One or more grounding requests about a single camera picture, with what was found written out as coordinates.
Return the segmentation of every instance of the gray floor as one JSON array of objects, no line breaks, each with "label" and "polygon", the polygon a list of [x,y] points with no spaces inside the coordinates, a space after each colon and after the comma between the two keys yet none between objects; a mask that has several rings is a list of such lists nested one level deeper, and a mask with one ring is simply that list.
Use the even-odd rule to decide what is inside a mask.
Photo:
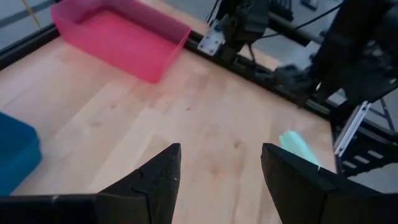
[{"label": "gray floor", "polygon": [[[30,6],[36,6],[42,2],[48,0],[27,0]],[[215,0],[164,0],[171,4],[173,7],[185,11],[192,16],[205,20],[206,16],[210,12]],[[319,0],[318,9],[316,12],[313,12],[306,7],[300,4],[300,0],[292,0],[292,7],[294,12],[295,20],[294,24],[301,24],[306,22],[315,16],[327,11],[328,9],[336,6],[338,4],[337,0]],[[19,0],[2,0],[0,7],[0,21],[3,18],[7,18],[19,11],[25,10],[25,6],[22,1]],[[50,12],[49,9],[40,11],[37,13],[37,18],[40,21],[41,27],[44,27],[51,23]],[[309,26],[304,27],[303,29],[307,32],[318,35],[319,32],[323,29],[327,29],[335,14],[330,14],[319,21],[310,24]],[[15,41],[20,40],[37,31],[39,28],[34,23],[31,17],[26,17],[25,19],[10,24],[5,27],[0,27],[0,50],[8,45],[14,43]],[[273,34],[272,30],[267,30],[266,34]],[[295,42],[283,37],[273,37],[269,39],[262,39],[257,41],[254,44],[255,48],[264,51],[265,53],[273,56],[278,59],[280,64],[287,63],[296,63],[299,67],[306,67],[309,64],[308,56],[316,52],[319,46],[317,44],[310,44],[307,47],[302,47]],[[390,114],[392,114],[392,121],[394,126],[398,128],[398,116],[395,114],[395,111],[398,111],[398,101],[396,100],[398,96],[398,90],[392,92],[387,95],[384,99],[387,103],[388,110]],[[344,99],[340,95],[335,95],[331,98],[335,102],[342,102]],[[379,112],[383,113],[382,106],[380,102],[376,102],[373,104],[373,108]],[[387,121],[374,114],[368,113],[366,116],[367,119],[381,125],[385,128],[389,128],[387,125]],[[382,169],[373,170],[370,173],[361,174],[354,178],[355,181],[358,181],[364,185],[372,187],[376,190],[380,190],[381,192],[398,192],[398,180],[394,179],[394,174],[398,171],[397,164],[391,164]]]}]

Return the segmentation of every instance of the black cable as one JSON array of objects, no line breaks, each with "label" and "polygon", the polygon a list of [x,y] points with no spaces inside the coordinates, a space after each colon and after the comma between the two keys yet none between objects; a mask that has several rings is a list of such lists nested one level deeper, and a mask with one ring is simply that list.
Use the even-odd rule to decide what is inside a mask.
[{"label": "black cable", "polygon": [[212,8],[211,11],[209,12],[209,14],[207,14],[206,19],[205,19],[205,20],[206,20],[206,23],[209,23],[209,22],[210,22],[210,19],[213,17],[213,13],[214,13],[214,11],[216,10],[219,1],[220,1],[220,0],[216,0],[216,2],[215,2],[215,4],[214,4],[213,8]]},{"label": "black cable", "polygon": [[383,108],[385,119],[387,120],[387,123],[388,123],[388,126],[390,127],[390,130],[395,132],[396,129],[394,127],[394,123],[391,120],[391,115],[390,115],[390,112],[388,111],[386,101],[384,101],[384,99],[381,98],[380,99],[380,103],[381,103],[381,106]]},{"label": "black cable", "polygon": [[339,8],[341,7],[341,5],[342,5],[342,3],[340,3],[340,4],[339,4],[338,6],[336,6],[336,7],[333,7],[333,8],[331,8],[331,9],[327,10],[327,11],[324,12],[323,14],[320,14],[319,16],[317,16],[317,17],[311,19],[311,20],[308,21],[308,22],[304,22],[303,24],[301,24],[301,25],[299,25],[299,26],[297,26],[297,27],[294,27],[293,29],[287,30],[286,32],[279,32],[279,33],[276,33],[276,34],[264,35],[264,36],[262,36],[260,39],[269,38],[269,37],[276,37],[276,36],[278,36],[278,35],[286,35],[286,34],[288,34],[288,33],[290,33],[290,32],[293,32],[293,31],[295,31],[295,30],[298,30],[299,28],[305,27],[306,25],[309,25],[309,24],[311,24],[311,23],[313,23],[313,22],[319,20],[320,18],[322,18],[322,17],[328,15],[329,13],[331,13],[331,12],[333,12],[333,11],[339,9]]},{"label": "black cable", "polygon": [[249,52],[250,52],[251,60],[252,60],[252,62],[253,62],[253,64],[254,64],[254,73],[255,73],[255,72],[256,72],[256,68],[257,68],[256,58],[255,58],[255,56],[254,56],[254,52],[253,52],[253,49],[252,49],[252,47],[251,47],[251,44],[250,44],[250,43],[246,43],[246,44],[247,44],[248,47],[249,47]]}]

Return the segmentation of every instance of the metal bracket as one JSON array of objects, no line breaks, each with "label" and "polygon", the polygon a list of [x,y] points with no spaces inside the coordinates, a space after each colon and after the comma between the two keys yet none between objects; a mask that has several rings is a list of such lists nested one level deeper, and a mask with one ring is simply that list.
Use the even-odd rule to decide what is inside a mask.
[{"label": "metal bracket", "polygon": [[218,21],[213,22],[206,35],[198,44],[198,50],[210,56],[217,53],[218,49],[225,43],[222,31],[215,29],[218,23]]},{"label": "metal bracket", "polygon": [[355,108],[354,112],[348,118],[347,123],[344,125],[343,130],[337,137],[337,140],[333,146],[333,148],[335,149],[335,155],[338,155],[338,157],[342,157],[349,142],[354,137],[355,132],[358,130],[359,125],[361,125],[371,105],[372,103],[365,101]]}]

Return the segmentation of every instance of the floor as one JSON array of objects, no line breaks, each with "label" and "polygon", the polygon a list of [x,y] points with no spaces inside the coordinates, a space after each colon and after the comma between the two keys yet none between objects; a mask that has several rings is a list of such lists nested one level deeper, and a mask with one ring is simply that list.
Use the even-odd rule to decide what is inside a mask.
[{"label": "floor", "polygon": [[[173,7],[185,11],[192,16],[200,19],[205,20],[208,13],[211,11],[215,0],[164,0],[165,2],[169,3]],[[46,4],[51,5],[54,0],[27,0],[27,3],[31,6],[45,6]],[[336,6],[339,2],[337,0],[319,0],[318,9],[313,12],[308,8],[302,6],[299,0],[292,0],[292,8],[294,12],[294,24],[301,24],[306,22],[315,16],[327,11],[328,9]],[[33,19],[29,16],[17,21],[13,22],[12,24],[5,25],[7,20],[10,16],[16,15],[18,12],[25,11],[25,6],[23,5],[22,1],[16,0],[2,0],[2,7],[0,7],[0,50],[4,47],[14,43],[15,41],[26,37],[27,35],[39,30],[39,27],[35,24]],[[44,27],[51,23],[49,9],[42,9],[40,12],[36,14],[40,26]],[[330,14],[313,24],[310,24],[303,29],[307,32],[318,35],[320,31],[323,29],[327,29],[333,18],[334,14]],[[274,33],[272,30],[267,30],[266,34]],[[319,46],[317,44],[311,43],[307,47],[302,47],[295,42],[283,37],[273,37],[269,39],[262,39],[257,41],[254,44],[255,48],[266,52],[267,54],[273,56],[274,58],[278,59],[280,65],[288,64],[288,63],[295,63],[299,67],[306,67],[309,64],[308,56],[316,52]],[[398,110],[398,101],[396,100],[398,96],[398,90],[390,93],[384,100],[386,102],[387,108],[390,113],[394,113],[394,111]],[[332,101],[335,102],[342,102],[344,100],[343,96],[341,95],[334,95],[331,97]],[[372,109],[374,111],[378,111],[380,113],[384,113],[383,106],[380,101],[375,102],[372,105]],[[366,116],[366,119],[371,120],[378,125],[389,129],[389,125],[387,120],[383,117],[379,116],[377,113],[369,112]],[[392,115],[392,123],[394,127],[398,127],[398,116]],[[394,164],[391,170],[398,170],[398,166]]]}]

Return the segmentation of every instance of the wood grain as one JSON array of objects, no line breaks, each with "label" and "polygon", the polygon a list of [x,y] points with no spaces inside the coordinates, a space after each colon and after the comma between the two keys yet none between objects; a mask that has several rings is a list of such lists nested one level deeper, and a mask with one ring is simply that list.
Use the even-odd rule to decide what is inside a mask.
[{"label": "wood grain", "polygon": [[[201,21],[147,2],[205,32]],[[0,72],[0,110],[42,140],[44,159],[15,195],[97,192],[180,142],[174,223],[279,223],[262,143],[296,130],[334,170],[326,121],[187,51],[151,85],[58,38]]]}]

